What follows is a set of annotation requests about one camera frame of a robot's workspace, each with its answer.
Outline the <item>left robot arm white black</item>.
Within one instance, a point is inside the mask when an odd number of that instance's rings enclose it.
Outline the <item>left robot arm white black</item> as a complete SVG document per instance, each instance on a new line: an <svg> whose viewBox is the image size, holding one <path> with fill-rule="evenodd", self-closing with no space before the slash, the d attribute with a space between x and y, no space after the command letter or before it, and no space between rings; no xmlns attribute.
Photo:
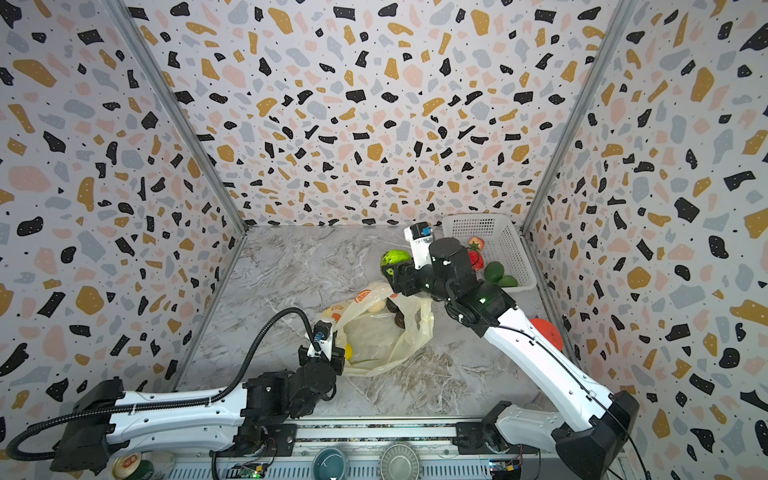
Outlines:
<svg viewBox="0 0 768 480"><path fill-rule="evenodd" d="M266 448L287 456L295 420L313 413L336 392L345 366L341 347L317 353L300 347L296 370L259 375L230 393L213 389L195 400L191 393L125 392L119 379L98 385L74 409L54 453L51 470L99 473L114 456L196 449L243 457Z"/></svg>

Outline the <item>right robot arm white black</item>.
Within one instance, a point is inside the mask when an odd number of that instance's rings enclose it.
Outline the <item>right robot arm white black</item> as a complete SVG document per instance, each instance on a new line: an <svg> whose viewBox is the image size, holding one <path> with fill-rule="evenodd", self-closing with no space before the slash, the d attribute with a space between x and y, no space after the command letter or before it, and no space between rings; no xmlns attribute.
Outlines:
<svg viewBox="0 0 768 480"><path fill-rule="evenodd" d="M526 443L556 453L580 479L601 479L625 445L639 413L635 397L610 391L580 370L500 286L481 280L457 239L422 237L410 251L390 250L380 271L396 294L443 302L450 318L509 357L554 404L545 414L499 403L485 417L492 449Z"/></svg>

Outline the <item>dark green avocado toy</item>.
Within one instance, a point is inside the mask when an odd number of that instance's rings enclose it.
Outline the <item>dark green avocado toy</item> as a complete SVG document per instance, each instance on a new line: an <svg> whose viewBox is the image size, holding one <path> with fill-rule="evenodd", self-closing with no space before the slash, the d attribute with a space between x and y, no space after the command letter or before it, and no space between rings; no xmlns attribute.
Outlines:
<svg viewBox="0 0 768 480"><path fill-rule="evenodd" d="M505 268L502 263L492 261L484 269L484 279L487 282L496 284L505 276Z"/></svg>

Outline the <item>yellow translucent plastic bag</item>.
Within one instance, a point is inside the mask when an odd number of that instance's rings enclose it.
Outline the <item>yellow translucent plastic bag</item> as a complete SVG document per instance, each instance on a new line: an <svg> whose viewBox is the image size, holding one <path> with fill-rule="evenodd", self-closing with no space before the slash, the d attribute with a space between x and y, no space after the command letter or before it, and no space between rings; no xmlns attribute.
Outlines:
<svg viewBox="0 0 768 480"><path fill-rule="evenodd" d="M390 298L405 316L405 328L394 321L387 307L370 314L368 308L379 300ZM345 359L343 374L348 377L374 377L403 364L433 338L433 301L421 294L395 294L385 281L369 284L349 300L336 303L320 315L334 324L336 345L354 350Z"/></svg>

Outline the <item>bright green fruit toy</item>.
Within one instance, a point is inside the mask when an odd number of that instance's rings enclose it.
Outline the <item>bright green fruit toy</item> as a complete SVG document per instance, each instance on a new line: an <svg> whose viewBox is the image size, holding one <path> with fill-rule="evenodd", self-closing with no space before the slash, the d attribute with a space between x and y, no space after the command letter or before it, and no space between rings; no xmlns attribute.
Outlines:
<svg viewBox="0 0 768 480"><path fill-rule="evenodd" d="M389 250L381 257L380 266L385 268L394 268L400 264L407 264L412 261L411 254L405 250Z"/></svg>

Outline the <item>beige peach toy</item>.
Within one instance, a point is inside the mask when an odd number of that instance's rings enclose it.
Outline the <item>beige peach toy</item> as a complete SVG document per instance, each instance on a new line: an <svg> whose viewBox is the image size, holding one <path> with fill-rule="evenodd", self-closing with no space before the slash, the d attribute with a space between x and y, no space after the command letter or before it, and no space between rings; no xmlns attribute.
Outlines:
<svg viewBox="0 0 768 480"><path fill-rule="evenodd" d="M376 313L379 313L379 312L381 312L382 310L384 310L384 309L386 308L386 305L387 305L387 300L386 300L386 299L384 299L384 300L379 300L379 301L377 301L377 302L373 303L373 304L372 304L372 305L371 305L371 306L368 308L367 312L368 312L368 313L370 313L370 314L376 314Z"/></svg>

